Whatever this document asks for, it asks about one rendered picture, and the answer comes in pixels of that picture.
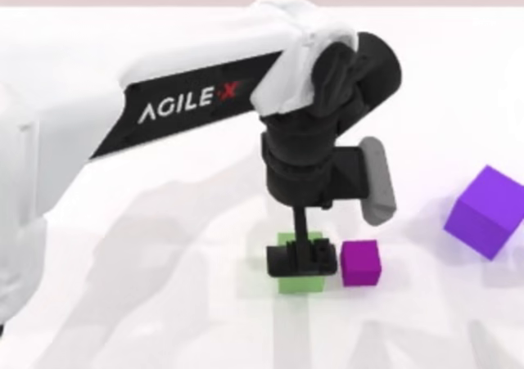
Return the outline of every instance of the green cube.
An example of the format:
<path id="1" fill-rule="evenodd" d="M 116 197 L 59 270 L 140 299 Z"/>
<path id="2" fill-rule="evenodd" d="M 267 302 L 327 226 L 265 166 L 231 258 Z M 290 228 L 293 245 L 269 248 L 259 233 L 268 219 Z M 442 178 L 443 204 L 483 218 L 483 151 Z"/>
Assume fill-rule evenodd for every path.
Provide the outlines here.
<path id="1" fill-rule="evenodd" d="M 309 240 L 322 238 L 321 232 L 310 232 Z M 284 246 L 295 240 L 292 232 L 278 233 L 278 244 Z M 320 293 L 324 289 L 324 277 L 279 277 L 278 292 L 280 294 Z"/>

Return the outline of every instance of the red letter x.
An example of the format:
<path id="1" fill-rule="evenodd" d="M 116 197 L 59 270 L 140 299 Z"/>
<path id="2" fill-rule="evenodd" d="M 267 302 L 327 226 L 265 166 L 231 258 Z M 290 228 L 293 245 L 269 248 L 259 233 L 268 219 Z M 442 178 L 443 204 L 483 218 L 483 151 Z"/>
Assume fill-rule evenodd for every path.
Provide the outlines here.
<path id="1" fill-rule="evenodd" d="M 237 91 L 237 87 L 240 81 L 233 81 L 231 83 L 224 84 L 224 90 L 218 91 L 217 95 L 219 96 L 221 101 L 225 101 L 226 99 L 235 97 L 235 92 Z"/>

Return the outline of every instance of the purple cube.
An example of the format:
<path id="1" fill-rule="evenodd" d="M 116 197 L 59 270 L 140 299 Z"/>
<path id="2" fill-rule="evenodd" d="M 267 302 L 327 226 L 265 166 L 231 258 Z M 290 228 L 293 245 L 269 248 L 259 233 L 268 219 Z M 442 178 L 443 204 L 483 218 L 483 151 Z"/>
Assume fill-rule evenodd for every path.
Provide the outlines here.
<path id="1" fill-rule="evenodd" d="M 492 260 L 524 218 L 524 187 L 486 166 L 458 198 L 444 229 Z"/>
<path id="2" fill-rule="evenodd" d="M 375 286 L 382 272 L 377 242 L 344 242 L 341 269 L 344 286 Z"/>

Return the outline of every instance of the white table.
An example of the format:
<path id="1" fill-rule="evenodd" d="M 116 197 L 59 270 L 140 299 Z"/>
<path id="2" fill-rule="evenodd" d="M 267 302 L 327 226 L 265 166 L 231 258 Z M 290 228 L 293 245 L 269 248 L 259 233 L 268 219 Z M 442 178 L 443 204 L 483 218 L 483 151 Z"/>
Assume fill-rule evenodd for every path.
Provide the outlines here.
<path id="1" fill-rule="evenodd" d="M 8 324 L 0 368 L 524 365 L 523 230 L 492 263 L 442 231 L 485 164 L 524 182 L 524 9 L 337 11 L 385 38 L 404 67 L 400 93 L 340 140 L 382 139 L 400 208 L 373 228 L 358 204 L 340 203 L 312 211 L 310 226 L 339 247 L 379 240 L 379 286 L 343 289 L 337 275 L 322 294 L 277 294 L 264 248 L 291 212 L 266 193 L 263 126 L 246 115 L 82 172 L 49 215 L 43 284 Z M 2 9 L 0 45 L 109 45 L 132 31 L 181 33 L 208 13 Z"/>

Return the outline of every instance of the cube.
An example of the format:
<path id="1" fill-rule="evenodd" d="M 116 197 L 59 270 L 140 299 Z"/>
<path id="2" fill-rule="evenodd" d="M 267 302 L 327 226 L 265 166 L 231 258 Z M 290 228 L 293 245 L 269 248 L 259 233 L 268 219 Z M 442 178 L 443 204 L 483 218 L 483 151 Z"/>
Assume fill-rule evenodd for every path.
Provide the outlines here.
<path id="1" fill-rule="evenodd" d="M 444 229 L 489 260 L 524 218 L 524 187 L 486 166 L 457 199 Z"/>
<path id="2" fill-rule="evenodd" d="M 376 241 L 342 243 L 341 270 L 344 286 L 375 286 L 382 274 Z"/>
<path id="3" fill-rule="evenodd" d="M 310 232 L 308 238 L 316 240 L 322 238 L 321 232 Z M 292 232 L 278 234 L 278 244 L 285 245 L 295 240 Z M 324 289 L 324 277 L 279 277 L 278 292 L 280 294 L 320 293 Z"/>

